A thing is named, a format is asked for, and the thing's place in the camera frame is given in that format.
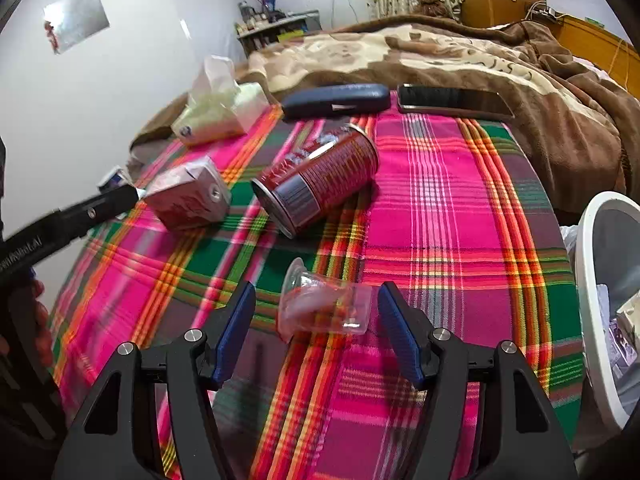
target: dark blue case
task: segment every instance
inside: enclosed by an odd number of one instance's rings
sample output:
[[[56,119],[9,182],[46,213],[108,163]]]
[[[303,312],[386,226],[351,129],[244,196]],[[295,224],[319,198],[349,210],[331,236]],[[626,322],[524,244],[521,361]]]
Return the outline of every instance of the dark blue case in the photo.
[[[391,106],[389,88],[380,84],[348,84],[301,90],[285,97],[285,119],[375,114]]]

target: tablecloth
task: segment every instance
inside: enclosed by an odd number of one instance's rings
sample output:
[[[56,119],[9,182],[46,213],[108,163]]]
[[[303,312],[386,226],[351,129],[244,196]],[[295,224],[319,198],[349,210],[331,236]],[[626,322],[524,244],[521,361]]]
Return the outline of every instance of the tablecloth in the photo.
[[[344,120],[280,121],[271,108],[248,134],[185,149],[175,141],[143,174],[209,155],[232,191],[222,224],[167,232],[144,203],[91,232],[56,301],[54,378],[71,417],[116,346],[164,344],[200,326],[248,279],[257,307],[214,414],[240,478],[386,479],[412,437],[425,394],[398,371],[373,306],[363,336],[274,332],[284,272],[396,282],[410,306],[464,341],[512,338],[568,436],[582,356],[575,283],[542,186],[503,124],[392,108],[353,118],[374,139],[371,186],[296,240],[279,234],[250,180]],[[166,397],[158,395],[165,472],[178,478]],[[478,410],[470,384],[455,476],[468,468]]]

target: red carton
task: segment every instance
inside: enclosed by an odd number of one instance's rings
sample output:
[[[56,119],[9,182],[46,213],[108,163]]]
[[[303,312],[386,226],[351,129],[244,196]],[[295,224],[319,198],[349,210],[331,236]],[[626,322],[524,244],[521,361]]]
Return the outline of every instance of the red carton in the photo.
[[[167,229],[181,230],[222,222],[231,193],[206,156],[158,175],[144,200]]]

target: crumpled plastic cup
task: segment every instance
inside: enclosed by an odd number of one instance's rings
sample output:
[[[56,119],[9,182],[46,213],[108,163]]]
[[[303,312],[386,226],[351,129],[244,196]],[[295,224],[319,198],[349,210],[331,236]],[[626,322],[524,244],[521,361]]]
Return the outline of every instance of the crumpled plastic cup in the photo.
[[[276,328],[291,341],[293,333],[325,332],[361,335],[367,331],[373,287],[335,280],[293,260],[282,283]]]

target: red can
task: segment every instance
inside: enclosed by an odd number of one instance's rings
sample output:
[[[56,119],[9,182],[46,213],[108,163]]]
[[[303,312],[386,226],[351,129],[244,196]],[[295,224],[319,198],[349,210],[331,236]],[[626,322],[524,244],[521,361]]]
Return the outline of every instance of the red can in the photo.
[[[251,185],[271,219],[293,238],[362,188],[379,165],[373,141],[348,124],[289,153]]]

